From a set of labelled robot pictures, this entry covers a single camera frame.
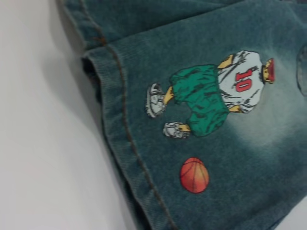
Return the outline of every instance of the cartoon basketball player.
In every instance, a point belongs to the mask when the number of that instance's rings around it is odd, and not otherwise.
[[[186,123],[166,123],[167,137],[187,138],[190,133],[204,137],[217,130],[228,114],[249,113],[258,104],[264,84],[275,80],[274,60],[265,65],[256,52],[231,54],[219,66],[199,65],[183,69],[170,77],[166,94],[154,83],[147,91],[146,112],[156,118],[171,99],[186,102],[192,111]]]

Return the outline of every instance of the orange stitching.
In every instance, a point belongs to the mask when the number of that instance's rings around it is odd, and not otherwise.
[[[121,67],[121,64],[120,64],[120,61],[119,61],[119,58],[116,54],[116,52],[110,47],[107,45],[107,42],[106,42],[106,39],[105,37],[103,36],[103,33],[102,33],[102,30],[101,28],[95,23],[95,21],[90,17],[89,13],[87,12],[86,8],[85,8],[85,5],[84,5],[84,2],[83,0],[79,0],[81,6],[82,6],[82,9],[83,9],[83,12],[84,14],[86,15],[86,17],[88,18],[88,20],[93,24],[94,28],[96,29],[96,31],[99,33],[99,35],[101,35],[101,38],[94,38],[95,40],[97,41],[100,41],[102,43],[103,46],[106,47],[106,49],[113,55],[113,58],[114,60],[116,61],[116,64],[118,66],[118,70],[119,70],[119,74],[120,74],[120,78],[121,78],[121,81],[123,83],[123,96],[122,96],[122,107],[123,107],[123,123],[124,123],[124,127],[125,127],[125,131],[126,131],[126,134],[127,134],[127,138],[128,138],[128,141],[131,143],[131,147],[132,147],[132,150],[135,154],[135,156],[137,157],[137,160],[141,166],[141,169],[143,170],[144,174],[145,174],[145,178],[147,180],[147,183],[150,185],[150,188],[153,190],[153,193],[154,195],[156,196],[157,200],[158,200],[158,203],[161,205],[162,209],[164,210],[164,212],[166,213],[166,216],[167,216],[167,219],[171,225],[171,228],[172,230],[178,230],[178,228],[175,226],[175,223],[173,222],[173,220],[171,219],[170,217],[170,214],[168,213],[168,210],[167,208],[165,207],[164,203],[163,203],[163,200],[161,199],[159,193],[157,192],[157,190],[155,189],[153,183],[151,182],[151,179],[149,177],[149,174],[138,154],[138,151],[137,151],[137,148],[133,142],[133,139],[132,139],[132,136],[129,132],[129,129],[128,129],[128,123],[127,123],[127,111],[126,111],[126,88],[125,88],[125,78],[124,78],[124,74],[123,74],[123,71],[122,71],[122,67]]]

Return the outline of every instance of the white sneaker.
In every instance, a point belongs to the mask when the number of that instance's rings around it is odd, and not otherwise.
[[[148,88],[146,102],[146,113],[148,116],[155,118],[165,111],[164,96],[159,84],[155,83]]]
[[[163,129],[165,136],[170,138],[186,139],[189,137],[190,132],[182,131],[179,125],[184,125],[181,122],[166,123]]]

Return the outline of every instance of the white jersey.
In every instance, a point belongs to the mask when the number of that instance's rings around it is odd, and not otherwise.
[[[228,109],[239,105],[243,113],[252,111],[264,87],[259,54],[242,50],[218,74],[221,95]]]

